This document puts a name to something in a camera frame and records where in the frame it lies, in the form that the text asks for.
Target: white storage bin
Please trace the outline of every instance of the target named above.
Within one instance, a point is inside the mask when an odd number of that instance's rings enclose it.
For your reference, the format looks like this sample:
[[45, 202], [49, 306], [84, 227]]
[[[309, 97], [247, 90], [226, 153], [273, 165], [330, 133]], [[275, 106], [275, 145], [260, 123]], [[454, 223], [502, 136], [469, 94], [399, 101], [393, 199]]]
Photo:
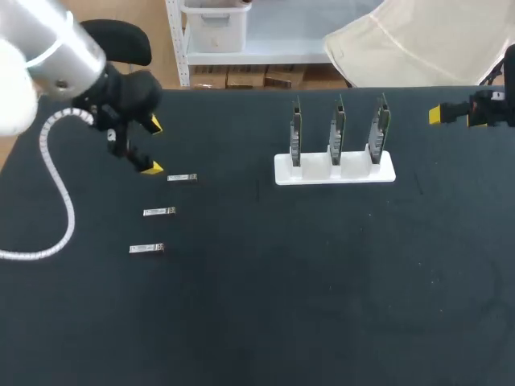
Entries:
[[190, 35], [198, 52], [239, 52], [247, 40], [247, 14], [241, 0], [184, 0]]

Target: black table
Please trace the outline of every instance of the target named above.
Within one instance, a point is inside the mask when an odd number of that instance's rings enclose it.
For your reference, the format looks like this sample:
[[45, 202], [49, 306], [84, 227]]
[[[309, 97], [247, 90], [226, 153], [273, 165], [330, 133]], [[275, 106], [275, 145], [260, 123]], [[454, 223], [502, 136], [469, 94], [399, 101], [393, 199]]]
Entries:
[[[362, 150], [383, 90], [343, 91]], [[391, 184], [278, 187], [289, 92], [168, 92], [167, 174], [143, 176], [76, 120], [49, 139], [75, 204], [70, 244], [0, 261], [2, 385], [515, 383], [515, 132], [430, 127], [473, 88], [393, 89]], [[338, 92], [300, 92], [303, 151], [323, 151]], [[38, 149], [44, 101], [0, 177], [0, 246], [54, 244], [66, 215]], [[143, 218], [176, 206], [174, 219]], [[163, 256], [129, 255], [164, 242]]]

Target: white stand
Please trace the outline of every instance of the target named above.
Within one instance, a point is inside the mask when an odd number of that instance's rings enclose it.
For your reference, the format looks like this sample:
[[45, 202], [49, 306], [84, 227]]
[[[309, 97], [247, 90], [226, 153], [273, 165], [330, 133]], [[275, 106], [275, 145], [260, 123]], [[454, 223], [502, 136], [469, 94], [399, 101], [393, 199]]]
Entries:
[[294, 167], [290, 154], [277, 154], [275, 183], [278, 185], [321, 185], [326, 183], [391, 183], [395, 181], [392, 158], [383, 151], [381, 163], [372, 164], [369, 145], [365, 151], [348, 151], [341, 154], [340, 166], [333, 166], [331, 155], [302, 153], [301, 166]]

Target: metal shelf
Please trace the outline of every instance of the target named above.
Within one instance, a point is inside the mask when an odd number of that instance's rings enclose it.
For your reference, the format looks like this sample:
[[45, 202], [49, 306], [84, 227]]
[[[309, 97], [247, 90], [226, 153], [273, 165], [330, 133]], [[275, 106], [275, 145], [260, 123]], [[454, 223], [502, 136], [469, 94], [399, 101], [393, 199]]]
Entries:
[[323, 49], [324, 36], [369, 13], [381, 2], [382, 0], [256, 0], [249, 11], [249, 29], [244, 51], [198, 52], [190, 40], [187, 28], [183, 37], [183, 55], [190, 65], [329, 63]]

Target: coiled cable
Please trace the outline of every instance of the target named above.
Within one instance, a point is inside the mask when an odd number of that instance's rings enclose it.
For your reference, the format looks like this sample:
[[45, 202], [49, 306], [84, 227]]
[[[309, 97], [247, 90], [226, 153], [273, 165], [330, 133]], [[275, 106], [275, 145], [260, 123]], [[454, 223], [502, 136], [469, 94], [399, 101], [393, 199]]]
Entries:
[[45, 162], [45, 166], [50, 173], [51, 178], [61, 194], [61, 197], [64, 201], [64, 206], [66, 207], [66, 213], [68, 216], [68, 227], [66, 228], [66, 233], [63, 238], [55, 244], [53, 247], [48, 249], [44, 249], [43, 251], [38, 252], [11, 252], [11, 251], [3, 251], [0, 249], [0, 259], [6, 260], [16, 260], [16, 261], [35, 261], [41, 260], [45, 257], [50, 257], [58, 253], [64, 246], [70, 241], [73, 235], [73, 231], [75, 230], [75, 211], [73, 209], [72, 199], [70, 198], [70, 194], [68, 193], [66, 186], [61, 179], [59, 172], [52, 161], [52, 157], [50, 156], [50, 152], [48, 151], [48, 134], [50, 133], [50, 129], [52, 126], [59, 120], [65, 117], [79, 117], [82, 121], [87, 123], [88, 125], [93, 124], [93, 116], [85, 110], [81, 109], [64, 109], [58, 111], [53, 114], [51, 117], [47, 119], [43, 128], [41, 129], [41, 134], [39, 135], [39, 150], [41, 151], [41, 156], [43, 157], [43, 161]]

